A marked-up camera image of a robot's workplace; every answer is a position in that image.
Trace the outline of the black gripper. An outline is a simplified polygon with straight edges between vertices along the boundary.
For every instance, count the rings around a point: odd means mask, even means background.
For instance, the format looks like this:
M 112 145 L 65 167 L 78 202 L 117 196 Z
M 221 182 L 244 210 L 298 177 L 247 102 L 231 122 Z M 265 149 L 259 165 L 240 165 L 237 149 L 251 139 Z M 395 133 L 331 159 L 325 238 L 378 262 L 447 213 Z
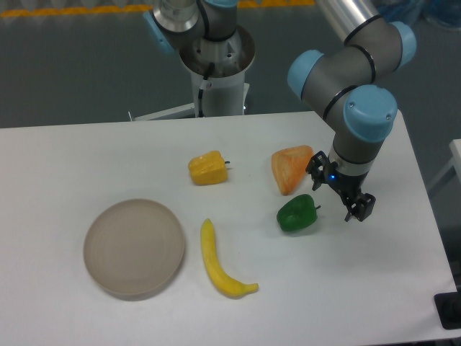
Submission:
M 341 173 L 338 164 L 335 161 L 329 162 L 323 151 L 311 157 L 305 171 L 313 181 L 312 190 L 317 190 L 321 185 L 327 184 L 342 199 L 345 199 L 347 214 L 344 220 L 346 222 L 351 218 L 363 222 L 371 215 L 376 198 L 374 195 L 361 191 L 365 177 L 368 175 L 367 172 L 355 176 Z

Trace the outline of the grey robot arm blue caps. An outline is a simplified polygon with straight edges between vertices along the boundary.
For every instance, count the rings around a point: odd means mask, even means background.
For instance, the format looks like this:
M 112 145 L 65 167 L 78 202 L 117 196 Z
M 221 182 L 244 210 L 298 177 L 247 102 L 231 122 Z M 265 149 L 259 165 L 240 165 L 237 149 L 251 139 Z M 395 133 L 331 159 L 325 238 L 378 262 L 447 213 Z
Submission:
M 347 218 L 363 221 L 375 197 L 362 192 L 362 183 L 398 112 L 394 96 L 375 80 L 414 57 L 416 38 L 408 25 L 385 21 L 370 1 L 318 1 L 317 7 L 344 46 L 331 56 L 302 53 L 287 83 L 335 133 L 329 153 L 315 154 L 306 167 L 314 187 L 328 185 Z M 156 1 L 143 17 L 158 46 L 179 53 L 197 117 L 243 114 L 255 45 L 237 23 L 236 1 Z

